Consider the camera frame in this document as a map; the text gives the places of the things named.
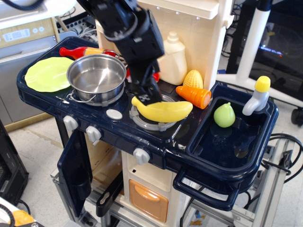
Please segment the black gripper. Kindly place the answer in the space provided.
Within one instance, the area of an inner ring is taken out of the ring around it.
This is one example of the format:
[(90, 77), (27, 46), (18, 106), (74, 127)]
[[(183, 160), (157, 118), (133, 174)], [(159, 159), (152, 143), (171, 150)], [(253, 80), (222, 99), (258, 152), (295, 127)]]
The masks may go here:
[[(149, 105), (162, 101), (157, 82), (150, 76), (153, 68), (158, 68), (156, 60), (164, 55), (164, 45), (150, 10), (137, 11), (135, 19), (135, 29), (120, 35), (114, 43), (129, 66), (133, 94), (144, 105)], [(148, 92), (141, 85), (148, 85)]]

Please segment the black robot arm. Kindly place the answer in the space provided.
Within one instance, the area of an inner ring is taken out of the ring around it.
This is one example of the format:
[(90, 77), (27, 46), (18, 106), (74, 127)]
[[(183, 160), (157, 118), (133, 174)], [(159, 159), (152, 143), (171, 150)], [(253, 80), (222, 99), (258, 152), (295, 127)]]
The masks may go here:
[(131, 91), (144, 105), (162, 101), (154, 78), (164, 55), (163, 39), (150, 10), (135, 0), (80, 0), (78, 2), (103, 28), (104, 37), (115, 44), (126, 61)]

